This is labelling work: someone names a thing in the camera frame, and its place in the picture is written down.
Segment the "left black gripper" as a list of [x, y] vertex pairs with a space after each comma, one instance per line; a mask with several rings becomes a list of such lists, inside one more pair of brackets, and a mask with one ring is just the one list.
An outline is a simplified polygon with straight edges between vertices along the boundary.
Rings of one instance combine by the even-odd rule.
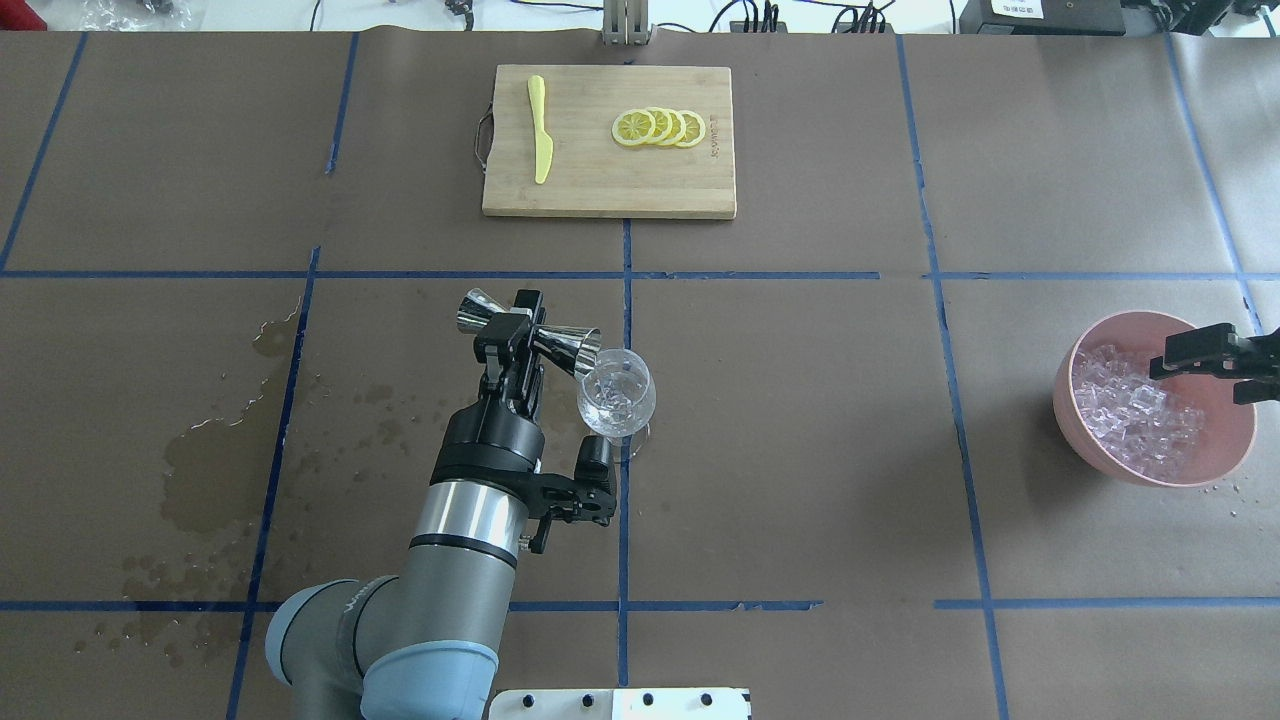
[[430, 475], [433, 486], [468, 480], [530, 491], [545, 448], [544, 370], [532, 348], [535, 313], [472, 292], [474, 356], [483, 364], [475, 402], [454, 413]]

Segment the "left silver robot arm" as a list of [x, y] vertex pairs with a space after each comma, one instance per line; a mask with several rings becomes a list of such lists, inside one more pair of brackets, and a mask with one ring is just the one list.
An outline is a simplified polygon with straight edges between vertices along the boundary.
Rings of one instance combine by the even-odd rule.
[[541, 470], [544, 295], [512, 305], [480, 290], [457, 325], [483, 366], [477, 397], [449, 419], [397, 574], [301, 589], [275, 611], [265, 657], [293, 719], [479, 719], [499, 667], [520, 539], [545, 546], [573, 491]]

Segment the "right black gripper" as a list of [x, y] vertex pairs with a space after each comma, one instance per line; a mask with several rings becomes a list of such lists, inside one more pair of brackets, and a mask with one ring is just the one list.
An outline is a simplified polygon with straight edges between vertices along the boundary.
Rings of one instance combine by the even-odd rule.
[[1201, 374], [1238, 379], [1231, 388], [1235, 405], [1279, 401], [1280, 329], [1244, 337], [1234, 324], [1219, 323], [1170, 334], [1164, 351], [1149, 360], [1149, 378]]

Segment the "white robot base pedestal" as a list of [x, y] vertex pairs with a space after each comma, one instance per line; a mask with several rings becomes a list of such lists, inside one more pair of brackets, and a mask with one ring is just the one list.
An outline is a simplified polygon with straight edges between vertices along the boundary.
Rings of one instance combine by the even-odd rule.
[[750, 691], [732, 687], [509, 689], [488, 719], [751, 719]]

